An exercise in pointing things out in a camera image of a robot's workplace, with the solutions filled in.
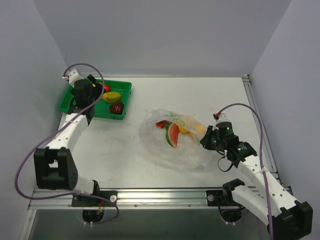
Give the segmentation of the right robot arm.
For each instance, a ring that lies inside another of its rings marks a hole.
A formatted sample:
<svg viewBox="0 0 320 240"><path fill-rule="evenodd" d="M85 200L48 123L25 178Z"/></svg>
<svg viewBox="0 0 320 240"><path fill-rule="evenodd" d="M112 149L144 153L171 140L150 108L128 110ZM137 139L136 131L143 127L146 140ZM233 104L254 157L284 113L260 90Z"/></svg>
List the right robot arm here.
<svg viewBox="0 0 320 240"><path fill-rule="evenodd" d="M222 186L221 197L226 204L237 203L246 208L266 225L274 240L299 240L312 232L311 205L300 202L277 181L255 149L234 134L231 122L209 126L200 144L206 150L223 153L257 189L250 190L238 178L231 180Z"/></svg>

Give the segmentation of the clear plastic bag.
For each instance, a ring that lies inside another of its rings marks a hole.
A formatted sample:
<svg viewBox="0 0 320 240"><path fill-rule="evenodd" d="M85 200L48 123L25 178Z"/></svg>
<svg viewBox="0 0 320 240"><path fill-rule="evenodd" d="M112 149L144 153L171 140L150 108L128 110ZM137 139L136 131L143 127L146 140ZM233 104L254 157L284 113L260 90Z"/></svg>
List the clear plastic bag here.
<svg viewBox="0 0 320 240"><path fill-rule="evenodd" d="M165 167L194 170L206 167L215 157L201 145L206 131L192 116L154 109L143 118L138 136L147 152Z"/></svg>

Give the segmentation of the watermelon slice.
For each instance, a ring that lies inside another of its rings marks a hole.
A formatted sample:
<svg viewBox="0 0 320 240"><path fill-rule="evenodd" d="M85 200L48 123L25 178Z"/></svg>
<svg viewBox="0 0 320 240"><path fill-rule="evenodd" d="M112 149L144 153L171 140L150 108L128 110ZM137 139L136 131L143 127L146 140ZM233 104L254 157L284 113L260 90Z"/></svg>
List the watermelon slice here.
<svg viewBox="0 0 320 240"><path fill-rule="evenodd" d="M166 127L165 139L173 148L177 148L178 146L179 133L179 126L175 123L171 123Z"/></svg>

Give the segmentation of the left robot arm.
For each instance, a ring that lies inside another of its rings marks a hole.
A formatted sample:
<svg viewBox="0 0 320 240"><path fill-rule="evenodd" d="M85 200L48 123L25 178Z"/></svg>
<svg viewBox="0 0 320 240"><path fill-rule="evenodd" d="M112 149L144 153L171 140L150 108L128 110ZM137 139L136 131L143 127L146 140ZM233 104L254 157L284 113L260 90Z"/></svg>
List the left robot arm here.
<svg viewBox="0 0 320 240"><path fill-rule="evenodd" d="M98 182L79 175L72 151L82 132L95 115L95 102L104 87L92 76L84 78L76 69L68 74L73 99L65 121L53 139L33 154L37 187L46 190L69 190L83 194L90 206L101 201Z"/></svg>

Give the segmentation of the dark red apple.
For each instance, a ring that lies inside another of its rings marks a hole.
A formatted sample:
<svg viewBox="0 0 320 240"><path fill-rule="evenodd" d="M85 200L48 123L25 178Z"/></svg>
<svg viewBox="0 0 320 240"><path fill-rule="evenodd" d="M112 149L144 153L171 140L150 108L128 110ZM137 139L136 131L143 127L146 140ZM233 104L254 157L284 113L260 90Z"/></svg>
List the dark red apple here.
<svg viewBox="0 0 320 240"><path fill-rule="evenodd" d="M109 112L114 115L121 115L124 110L124 104L121 101L114 102L109 107Z"/></svg>

